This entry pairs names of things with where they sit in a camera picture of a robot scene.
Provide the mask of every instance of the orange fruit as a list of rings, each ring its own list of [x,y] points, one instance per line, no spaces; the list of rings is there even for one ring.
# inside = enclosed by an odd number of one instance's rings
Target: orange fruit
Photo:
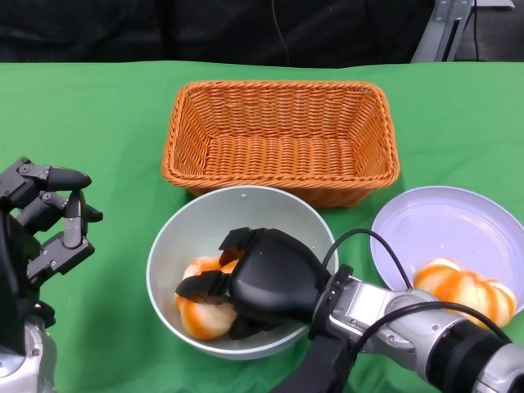
[[[415,288],[430,292],[438,300],[476,309],[500,327],[506,325],[517,310],[517,298],[509,288],[462,269],[449,258],[438,258],[422,267],[413,283]],[[464,316],[486,327],[471,315]]]
[[[220,257],[202,256],[196,258],[186,268],[183,278],[197,276],[202,272],[221,270],[231,273],[237,266],[238,260],[234,260],[224,267],[219,264]],[[180,313],[182,325],[186,332],[198,340],[213,340],[223,336],[231,328],[237,313],[230,303],[221,305],[208,305],[195,303],[179,295],[174,295],[175,306]]]

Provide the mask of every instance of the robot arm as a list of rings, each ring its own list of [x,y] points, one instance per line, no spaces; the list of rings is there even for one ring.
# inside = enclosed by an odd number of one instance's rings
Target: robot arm
[[[56,346],[45,329],[54,310],[39,288],[66,274],[94,247],[88,223],[102,220],[82,189],[91,179],[79,171],[38,166],[27,158],[0,174],[0,391],[51,393]],[[56,192],[68,191],[67,199]],[[14,209],[19,210],[15,217]],[[63,231],[40,244],[34,237],[63,219]]]
[[[473,309],[410,288],[388,291],[358,280],[348,265],[326,276],[307,246],[274,229],[232,231],[220,250],[221,263],[239,258],[233,273],[187,278],[179,295],[230,301],[239,318],[260,324],[311,325],[304,362],[273,393],[342,392],[359,352],[386,355],[446,393],[524,391],[524,349]],[[446,309],[473,315],[498,336]]]

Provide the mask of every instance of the gray bowl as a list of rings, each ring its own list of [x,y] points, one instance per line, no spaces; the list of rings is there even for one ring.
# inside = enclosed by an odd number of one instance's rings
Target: gray bowl
[[[200,341],[183,329],[174,307],[174,290],[185,268],[203,255],[219,255],[218,247],[236,228],[276,228],[297,238],[322,260],[333,236],[318,213],[280,190],[258,186],[229,187],[200,196],[180,209],[158,233],[147,261],[147,291],[164,325],[179,338],[225,359],[258,359],[275,354],[305,334],[306,326],[289,324],[244,340]],[[335,253],[327,267],[338,269]]]

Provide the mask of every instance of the wicker basket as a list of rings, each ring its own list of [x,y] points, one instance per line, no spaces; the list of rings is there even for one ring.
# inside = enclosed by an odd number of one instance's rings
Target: wicker basket
[[[399,172],[386,97],[354,82],[189,84],[162,162],[165,178],[195,195],[255,184],[313,207],[354,206]]]

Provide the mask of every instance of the green table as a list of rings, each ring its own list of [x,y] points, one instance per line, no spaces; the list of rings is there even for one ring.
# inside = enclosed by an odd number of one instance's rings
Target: green table
[[[524,64],[384,65],[293,70],[157,62],[0,65],[0,167],[27,155],[93,178],[88,203],[97,252],[42,298],[56,308],[60,393],[266,392],[308,348],[303,340],[268,359],[232,362],[194,350],[156,317],[146,290],[147,254],[164,222],[189,199],[160,174],[174,94],[203,79],[353,79],[386,91],[400,151],[396,185],[357,208],[323,210],[335,237],[370,227],[405,189],[447,184],[479,192],[524,221]],[[341,260],[380,283],[368,239],[345,243]],[[524,315],[505,330],[524,344]],[[347,391],[431,392],[381,356],[361,355]]]

